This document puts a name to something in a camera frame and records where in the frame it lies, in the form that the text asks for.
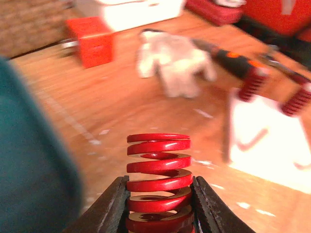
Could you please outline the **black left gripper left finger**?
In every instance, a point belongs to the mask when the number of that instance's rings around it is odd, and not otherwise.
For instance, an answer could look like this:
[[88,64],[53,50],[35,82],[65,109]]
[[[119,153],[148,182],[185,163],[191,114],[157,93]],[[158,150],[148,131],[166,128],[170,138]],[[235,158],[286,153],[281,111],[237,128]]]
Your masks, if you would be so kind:
[[127,233],[125,219],[129,215],[126,190],[129,176],[117,177],[98,199],[64,233]]

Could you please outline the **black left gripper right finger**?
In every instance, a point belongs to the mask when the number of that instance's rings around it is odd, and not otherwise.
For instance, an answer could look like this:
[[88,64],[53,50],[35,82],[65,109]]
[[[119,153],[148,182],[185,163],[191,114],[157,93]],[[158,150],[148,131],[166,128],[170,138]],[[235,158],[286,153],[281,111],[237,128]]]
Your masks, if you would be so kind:
[[250,232],[250,227],[229,209],[202,176],[193,177],[191,190],[197,233]]

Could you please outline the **red spring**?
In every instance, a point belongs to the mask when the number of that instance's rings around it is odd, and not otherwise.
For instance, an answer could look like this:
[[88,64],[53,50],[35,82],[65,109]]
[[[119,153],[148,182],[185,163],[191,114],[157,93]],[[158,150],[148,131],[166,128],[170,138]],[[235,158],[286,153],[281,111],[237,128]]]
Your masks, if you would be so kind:
[[182,154],[191,146],[190,136],[173,133],[141,133],[127,137],[127,155],[145,162],[127,164],[128,173],[158,175],[159,179],[135,180],[126,189],[138,195],[127,199],[130,214],[125,225],[131,233],[193,233],[191,206],[192,157]]
[[242,88],[238,92],[239,99],[250,102],[253,96],[259,92],[267,78],[268,74],[261,69],[254,68],[250,70],[246,75]]
[[311,83],[301,85],[300,89],[289,98],[282,106],[283,114],[289,117],[297,116],[311,100]]

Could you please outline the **white work glove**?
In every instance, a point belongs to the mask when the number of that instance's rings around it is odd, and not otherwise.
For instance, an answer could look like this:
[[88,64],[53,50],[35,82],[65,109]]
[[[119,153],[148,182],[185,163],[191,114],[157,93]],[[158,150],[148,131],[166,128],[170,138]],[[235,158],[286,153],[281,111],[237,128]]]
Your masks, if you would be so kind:
[[196,73],[202,72],[211,82],[217,79],[210,52],[198,47],[199,40],[150,28],[141,30],[138,36],[138,75],[150,78],[158,72],[167,97],[197,97],[200,89]]

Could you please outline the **orange black screwdriver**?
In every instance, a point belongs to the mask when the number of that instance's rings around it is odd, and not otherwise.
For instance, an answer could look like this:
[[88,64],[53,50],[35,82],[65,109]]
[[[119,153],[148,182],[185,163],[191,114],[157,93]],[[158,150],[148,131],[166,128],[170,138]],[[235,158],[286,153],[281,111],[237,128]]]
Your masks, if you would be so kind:
[[268,69],[265,68],[260,62],[238,53],[224,50],[215,44],[201,39],[193,38],[192,42],[197,48],[209,52],[214,60],[241,80],[244,80],[250,76],[249,73],[252,71],[258,77],[267,77],[269,75]]

